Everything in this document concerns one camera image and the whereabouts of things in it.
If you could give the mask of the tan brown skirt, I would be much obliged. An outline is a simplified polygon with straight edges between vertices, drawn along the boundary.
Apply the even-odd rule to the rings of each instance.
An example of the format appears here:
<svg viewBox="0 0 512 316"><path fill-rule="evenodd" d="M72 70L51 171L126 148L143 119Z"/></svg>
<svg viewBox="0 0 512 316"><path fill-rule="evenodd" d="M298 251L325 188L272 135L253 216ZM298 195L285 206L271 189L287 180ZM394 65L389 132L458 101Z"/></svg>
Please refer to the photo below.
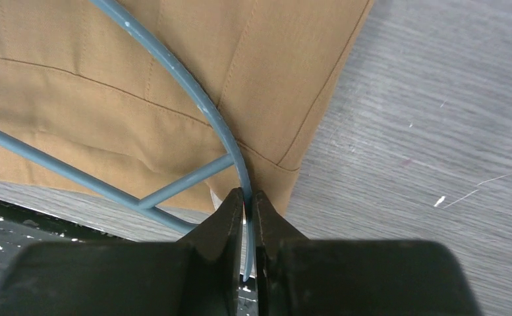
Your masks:
<svg viewBox="0 0 512 316"><path fill-rule="evenodd" d="M371 1L123 1L184 64L285 214ZM0 131L138 198L223 155L173 77L89 1L0 1Z"/></svg>

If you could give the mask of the teal blue wire hanger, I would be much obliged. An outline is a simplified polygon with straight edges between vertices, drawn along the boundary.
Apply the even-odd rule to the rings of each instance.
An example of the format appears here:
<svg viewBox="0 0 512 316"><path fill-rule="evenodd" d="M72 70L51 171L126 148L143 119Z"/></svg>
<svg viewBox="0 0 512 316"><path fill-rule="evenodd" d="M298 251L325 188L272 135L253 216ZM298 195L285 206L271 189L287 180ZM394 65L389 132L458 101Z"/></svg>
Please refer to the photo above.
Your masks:
<svg viewBox="0 0 512 316"><path fill-rule="evenodd" d="M254 231L249 206L252 198L252 187L248 169L237 141L208 94L164 44L118 2L94 1L93 4L143 46L182 87L217 134L226 150L225 155L154 191L148 196L138 199L2 131L0 131L0 146L105 198L182 233L192 231L196 228L196 225L157 208L157 205L229 167L235 167L244 198L242 219L246 222L246 256L242 280L247 282L250 278L255 259Z"/></svg>

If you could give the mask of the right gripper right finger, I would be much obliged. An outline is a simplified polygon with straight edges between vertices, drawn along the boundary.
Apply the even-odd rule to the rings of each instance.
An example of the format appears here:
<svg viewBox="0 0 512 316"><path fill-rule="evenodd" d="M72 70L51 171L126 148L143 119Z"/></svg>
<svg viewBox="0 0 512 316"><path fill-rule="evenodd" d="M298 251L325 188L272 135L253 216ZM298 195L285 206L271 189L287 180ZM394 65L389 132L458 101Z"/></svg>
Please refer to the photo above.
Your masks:
<svg viewBox="0 0 512 316"><path fill-rule="evenodd" d="M460 263L427 240L311 240L252 198L260 315L481 315Z"/></svg>

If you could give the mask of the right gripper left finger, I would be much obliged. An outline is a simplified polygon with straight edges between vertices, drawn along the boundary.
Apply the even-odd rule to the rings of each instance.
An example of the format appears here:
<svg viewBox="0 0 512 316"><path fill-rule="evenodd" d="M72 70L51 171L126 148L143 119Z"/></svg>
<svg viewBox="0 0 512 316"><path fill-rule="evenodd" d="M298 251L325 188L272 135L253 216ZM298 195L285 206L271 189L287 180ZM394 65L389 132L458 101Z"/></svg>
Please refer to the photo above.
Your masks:
<svg viewBox="0 0 512 316"><path fill-rule="evenodd" d="M244 196L176 242L42 242L0 280L0 315L235 315Z"/></svg>

